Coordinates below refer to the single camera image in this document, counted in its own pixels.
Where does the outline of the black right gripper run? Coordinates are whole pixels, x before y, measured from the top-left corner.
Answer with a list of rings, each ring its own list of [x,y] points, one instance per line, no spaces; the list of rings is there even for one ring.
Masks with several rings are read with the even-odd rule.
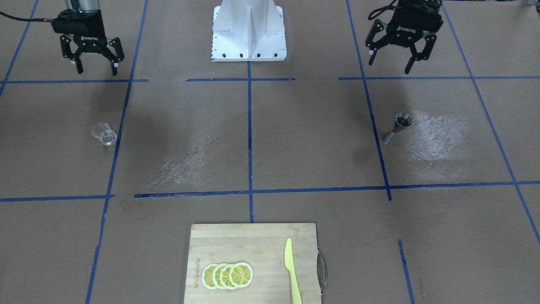
[[[68,58],[82,74],[84,68],[80,59],[83,52],[102,54],[110,63],[112,75],[118,74],[118,66],[125,58],[119,37],[108,40],[105,35],[102,11],[73,11],[66,9],[52,21],[55,33],[61,33],[60,49],[64,58]],[[71,42],[77,45],[75,52]]]

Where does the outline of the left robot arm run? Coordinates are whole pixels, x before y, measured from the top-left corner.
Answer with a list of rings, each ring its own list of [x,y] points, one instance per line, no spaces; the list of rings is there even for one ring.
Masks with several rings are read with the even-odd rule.
[[[387,45],[408,48],[411,57],[405,67],[409,74],[416,62],[428,60],[434,48],[436,33],[443,25],[441,0],[393,0],[376,8],[368,16],[374,23],[366,37],[372,65],[378,50]]]

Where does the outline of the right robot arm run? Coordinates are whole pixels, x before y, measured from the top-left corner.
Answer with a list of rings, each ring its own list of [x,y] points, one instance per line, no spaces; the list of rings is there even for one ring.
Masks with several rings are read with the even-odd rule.
[[[81,54],[101,54],[111,65],[112,75],[124,60],[123,47],[118,37],[108,39],[98,0],[67,0],[66,10],[51,22],[55,33],[60,33],[62,56],[70,60],[79,74],[84,68]]]

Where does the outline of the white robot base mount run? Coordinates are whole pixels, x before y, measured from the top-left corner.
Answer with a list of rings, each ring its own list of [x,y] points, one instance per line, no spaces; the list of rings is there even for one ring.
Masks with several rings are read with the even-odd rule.
[[[211,60],[286,60],[284,14],[273,0],[224,0],[213,10]]]

